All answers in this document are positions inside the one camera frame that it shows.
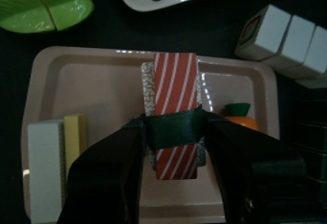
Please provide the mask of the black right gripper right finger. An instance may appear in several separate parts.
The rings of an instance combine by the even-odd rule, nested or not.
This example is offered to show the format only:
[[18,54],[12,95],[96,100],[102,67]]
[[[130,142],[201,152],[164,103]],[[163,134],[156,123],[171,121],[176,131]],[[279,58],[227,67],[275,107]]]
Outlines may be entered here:
[[205,118],[227,224],[306,222],[306,169],[299,154],[274,137],[219,115],[207,112]]

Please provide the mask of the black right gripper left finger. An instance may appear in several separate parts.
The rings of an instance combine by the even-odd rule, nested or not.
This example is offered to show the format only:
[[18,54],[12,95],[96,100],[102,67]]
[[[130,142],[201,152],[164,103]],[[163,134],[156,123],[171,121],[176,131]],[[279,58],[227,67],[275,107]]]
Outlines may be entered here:
[[58,224],[139,224],[144,127],[134,119],[78,157]]

